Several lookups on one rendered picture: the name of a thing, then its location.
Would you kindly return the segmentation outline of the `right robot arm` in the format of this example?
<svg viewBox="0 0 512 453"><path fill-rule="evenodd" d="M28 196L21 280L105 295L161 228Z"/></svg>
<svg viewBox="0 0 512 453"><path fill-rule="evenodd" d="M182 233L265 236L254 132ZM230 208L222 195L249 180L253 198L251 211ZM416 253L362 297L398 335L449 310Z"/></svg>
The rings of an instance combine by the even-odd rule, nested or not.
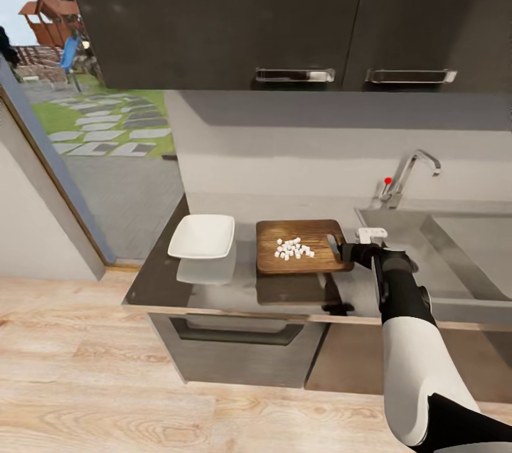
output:
<svg viewBox="0 0 512 453"><path fill-rule="evenodd" d="M344 262L372 270L382 313L384 412L393 435L417 453L512 453L512 426L481 414L417 286L404 250L371 243L383 228L358 228Z"/></svg>

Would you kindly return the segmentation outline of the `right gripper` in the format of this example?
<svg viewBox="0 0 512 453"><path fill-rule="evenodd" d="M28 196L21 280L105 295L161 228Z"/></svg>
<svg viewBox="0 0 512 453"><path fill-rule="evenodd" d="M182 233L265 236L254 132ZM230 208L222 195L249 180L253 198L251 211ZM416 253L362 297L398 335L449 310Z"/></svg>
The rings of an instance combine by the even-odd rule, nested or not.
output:
<svg viewBox="0 0 512 453"><path fill-rule="evenodd" d="M363 252L371 247L380 247L376 243L362 244L362 243L341 243L337 245L337 250L341 254L341 260L344 262L357 262L358 264L366 267L363 264Z"/></svg>

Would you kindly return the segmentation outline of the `cutting board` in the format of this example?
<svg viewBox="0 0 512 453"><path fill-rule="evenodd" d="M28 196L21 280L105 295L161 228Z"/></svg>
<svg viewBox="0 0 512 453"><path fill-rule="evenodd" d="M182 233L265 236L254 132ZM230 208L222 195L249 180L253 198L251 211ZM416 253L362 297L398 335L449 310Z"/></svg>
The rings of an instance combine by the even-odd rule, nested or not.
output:
<svg viewBox="0 0 512 453"><path fill-rule="evenodd" d="M263 220L256 224L257 271L262 274L350 272L354 262L344 262L341 254L331 250L327 235L332 235L337 245L346 243L336 220ZM302 255L292 252L289 260L275 257L279 246L299 239L297 244L308 248Z"/></svg>

